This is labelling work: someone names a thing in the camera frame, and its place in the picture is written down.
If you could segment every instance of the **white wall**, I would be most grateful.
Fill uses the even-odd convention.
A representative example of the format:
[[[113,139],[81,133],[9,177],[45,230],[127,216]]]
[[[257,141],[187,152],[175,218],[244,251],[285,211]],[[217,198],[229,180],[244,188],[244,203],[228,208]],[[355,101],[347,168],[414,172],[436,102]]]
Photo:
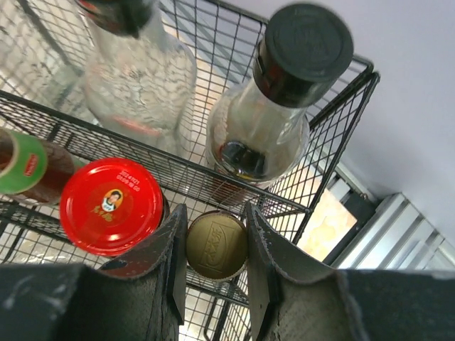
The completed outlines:
[[[228,0],[269,18],[287,0]],[[455,1],[322,0],[382,75],[343,162],[455,242]]]

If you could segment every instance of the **black wire basket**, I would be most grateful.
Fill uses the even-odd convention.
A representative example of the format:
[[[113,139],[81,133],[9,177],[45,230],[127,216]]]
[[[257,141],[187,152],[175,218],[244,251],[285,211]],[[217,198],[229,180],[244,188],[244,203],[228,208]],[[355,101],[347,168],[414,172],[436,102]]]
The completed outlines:
[[[85,105],[77,81],[92,44],[70,0],[0,0],[0,9],[4,49],[0,51],[0,89],[5,90],[0,92],[0,118],[4,126],[53,141],[83,161],[115,156],[141,163],[164,189],[171,209],[187,204],[190,221],[215,209],[244,218],[243,204],[232,206],[228,198],[225,202],[214,199],[241,192],[245,201],[260,207],[270,224],[295,244],[379,81],[373,64],[356,56],[324,98],[308,109],[311,141],[300,165],[267,190],[260,190],[202,163],[208,113],[227,88],[250,77],[253,51],[266,20],[220,1],[161,1],[166,30],[191,48],[198,63],[193,148],[187,161],[75,118]],[[43,90],[50,85],[59,91]],[[214,181],[219,184],[215,189],[209,185]],[[0,220],[2,263],[17,261],[18,246],[29,241],[44,247],[45,256],[34,254],[34,246],[25,262],[46,262],[46,253],[54,249],[95,267],[104,261],[74,248],[68,251],[71,246],[60,227],[58,211],[48,207],[2,200]],[[28,239],[27,231],[41,237]],[[7,236],[3,241],[2,233]],[[215,283],[189,269],[181,339],[248,340],[249,330],[246,274]]]

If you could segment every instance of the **gold bottle cap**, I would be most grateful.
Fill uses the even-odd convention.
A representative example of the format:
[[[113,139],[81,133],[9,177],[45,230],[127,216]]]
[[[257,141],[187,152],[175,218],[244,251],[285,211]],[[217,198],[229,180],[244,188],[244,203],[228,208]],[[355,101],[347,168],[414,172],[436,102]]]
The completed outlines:
[[[186,258],[201,276],[226,281],[242,272],[247,256],[247,229],[231,214],[207,212],[191,224]]]

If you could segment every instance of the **red lid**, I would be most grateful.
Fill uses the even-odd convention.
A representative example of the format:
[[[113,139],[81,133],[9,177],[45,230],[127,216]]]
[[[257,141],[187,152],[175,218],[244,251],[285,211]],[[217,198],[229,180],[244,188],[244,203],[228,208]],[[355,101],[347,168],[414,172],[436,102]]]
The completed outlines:
[[[105,158],[82,167],[68,181],[60,221],[81,249],[117,256],[149,236],[161,223],[163,197],[143,166]]]

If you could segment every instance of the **green bottle label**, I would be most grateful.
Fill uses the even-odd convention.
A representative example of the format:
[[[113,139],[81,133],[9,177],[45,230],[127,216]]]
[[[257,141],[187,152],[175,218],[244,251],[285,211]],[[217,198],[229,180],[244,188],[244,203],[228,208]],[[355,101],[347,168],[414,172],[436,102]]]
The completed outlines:
[[[5,131],[13,141],[14,152],[10,163],[0,173],[0,193],[22,193],[43,178],[48,168],[48,154],[36,137]]]

